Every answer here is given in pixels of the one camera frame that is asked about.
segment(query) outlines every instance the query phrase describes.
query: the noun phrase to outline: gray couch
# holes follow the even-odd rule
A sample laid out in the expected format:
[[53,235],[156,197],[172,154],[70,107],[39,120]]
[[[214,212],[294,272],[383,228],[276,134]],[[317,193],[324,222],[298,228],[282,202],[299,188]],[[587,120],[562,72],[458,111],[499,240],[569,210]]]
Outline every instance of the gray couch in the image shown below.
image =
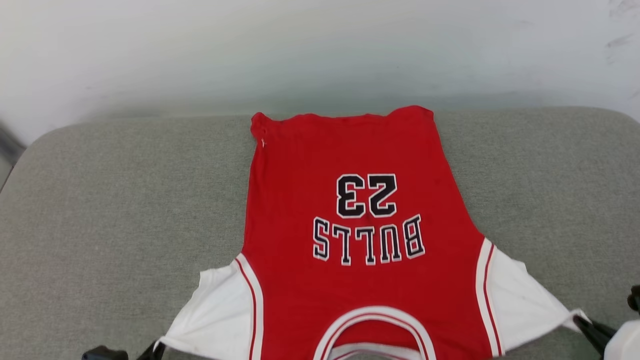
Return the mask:
[[[593,108],[436,113],[476,226],[567,307],[618,327],[640,282],[640,124]],[[243,241],[250,117],[55,130],[0,193],[0,358],[137,356]],[[165,359],[190,358],[169,352]],[[559,329],[508,359],[597,359]]]

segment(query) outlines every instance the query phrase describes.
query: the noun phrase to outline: basketball jersey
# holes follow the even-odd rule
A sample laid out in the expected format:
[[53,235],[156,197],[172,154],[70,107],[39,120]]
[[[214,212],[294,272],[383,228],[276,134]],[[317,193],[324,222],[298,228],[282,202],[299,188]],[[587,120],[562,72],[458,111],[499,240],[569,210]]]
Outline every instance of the basketball jersey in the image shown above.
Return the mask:
[[488,359],[570,313],[471,221],[433,121],[258,113],[242,252],[159,341],[221,360]]

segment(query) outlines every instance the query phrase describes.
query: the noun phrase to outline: gray cushion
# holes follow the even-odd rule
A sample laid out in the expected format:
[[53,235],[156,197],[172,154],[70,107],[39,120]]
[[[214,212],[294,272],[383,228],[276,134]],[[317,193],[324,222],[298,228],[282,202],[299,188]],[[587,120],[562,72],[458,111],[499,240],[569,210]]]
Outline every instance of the gray cushion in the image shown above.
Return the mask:
[[[250,117],[138,119],[36,141],[0,193],[0,358],[138,355],[198,273],[240,251]],[[591,108],[436,114],[476,226],[569,308],[613,326],[640,282],[640,126]],[[186,359],[170,352],[165,359]],[[559,329],[509,359],[596,359]]]

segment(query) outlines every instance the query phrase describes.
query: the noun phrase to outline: number 23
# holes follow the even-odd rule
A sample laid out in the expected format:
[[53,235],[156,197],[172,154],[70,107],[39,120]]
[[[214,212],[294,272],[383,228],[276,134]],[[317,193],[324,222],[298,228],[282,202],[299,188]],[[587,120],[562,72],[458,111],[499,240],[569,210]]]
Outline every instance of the number 23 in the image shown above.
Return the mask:
[[[348,190],[352,184],[354,190]],[[387,218],[396,213],[395,202],[381,205],[397,190],[395,174],[367,174],[369,189],[378,189],[369,197],[369,211],[374,218]],[[356,201],[356,191],[364,189],[365,182],[358,174],[344,174],[337,181],[337,213],[341,218],[361,218],[365,213],[365,203]]]

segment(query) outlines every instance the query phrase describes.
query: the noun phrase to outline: black object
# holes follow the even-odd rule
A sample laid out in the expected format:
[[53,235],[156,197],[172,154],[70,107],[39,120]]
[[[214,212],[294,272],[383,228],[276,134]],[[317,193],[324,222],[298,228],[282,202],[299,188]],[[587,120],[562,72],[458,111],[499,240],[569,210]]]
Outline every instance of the black object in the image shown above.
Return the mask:
[[[163,343],[158,344],[154,351],[154,345],[156,342],[152,342],[151,345],[139,356],[137,360],[160,360],[164,354],[165,345]],[[82,355],[82,360],[129,360],[129,355],[124,350],[111,350],[104,345],[89,350]]]
[[640,285],[635,285],[631,288],[631,295],[627,298],[627,303],[633,311],[637,311],[640,314]]
[[[631,287],[631,295],[627,298],[627,303],[631,309],[638,311],[638,307],[640,307],[640,285]],[[604,349],[607,347],[609,340],[616,334],[617,330],[593,319],[589,323],[579,315],[573,317],[573,323],[587,337],[587,340],[593,345],[598,354],[604,356]]]
[[573,323],[587,337],[587,340],[593,345],[598,354],[604,356],[604,349],[607,347],[609,340],[616,334],[616,330],[594,320],[588,322],[579,315],[573,317]]
[[82,355],[82,360],[129,360],[129,355],[123,350],[111,350],[104,345],[91,349]]

